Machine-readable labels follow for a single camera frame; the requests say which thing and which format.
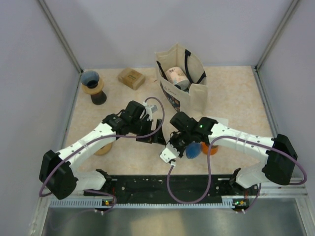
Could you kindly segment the wooden dripper stand brown collar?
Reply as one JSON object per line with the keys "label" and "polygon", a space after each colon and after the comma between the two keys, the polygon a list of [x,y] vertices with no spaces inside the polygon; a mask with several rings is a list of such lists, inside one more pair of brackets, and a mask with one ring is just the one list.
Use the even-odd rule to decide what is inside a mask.
{"label": "wooden dripper stand brown collar", "polygon": [[104,104],[107,100],[107,96],[103,91],[104,87],[104,81],[102,79],[99,79],[99,81],[96,83],[96,81],[90,81],[88,82],[88,86],[81,85],[81,89],[84,93],[90,95],[91,101],[95,105],[101,105]]}

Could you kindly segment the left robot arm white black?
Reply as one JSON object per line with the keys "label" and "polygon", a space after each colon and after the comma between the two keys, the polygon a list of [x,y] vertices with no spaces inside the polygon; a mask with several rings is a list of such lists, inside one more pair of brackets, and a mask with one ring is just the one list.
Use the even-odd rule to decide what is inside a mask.
{"label": "left robot arm white black", "polygon": [[102,171],[80,173],[78,167],[101,148],[120,137],[148,137],[151,132],[146,125],[152,124],[155,105],[130,101],[118,114],[107,115],[103,121],[77,142],[57,152],[49,150],[42,159],[39,180],[42,182],[39,195],[47,188],[57,199],[65,199],[75,192],[96,190],[101,195],[111,191],[112,184]]}

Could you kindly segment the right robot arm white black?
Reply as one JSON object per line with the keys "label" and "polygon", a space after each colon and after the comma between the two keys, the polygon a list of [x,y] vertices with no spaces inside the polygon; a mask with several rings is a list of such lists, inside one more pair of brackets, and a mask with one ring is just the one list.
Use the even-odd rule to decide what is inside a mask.
{"label": "right robot arm white black", "polygon": [[172,135],[160,154],[165,163],[175,164],[175,159],[183,156],[188,145],[204,142],[234,149],[259,161],[234,172],[229,183],[234,194],[240,195],[263,182],[290,184],[297,153],[287,136],[278,134],[272,138],[248,134],[212,118],[202,117],[196,121],[184,112],[177,113],[170,123],[178,132]]}

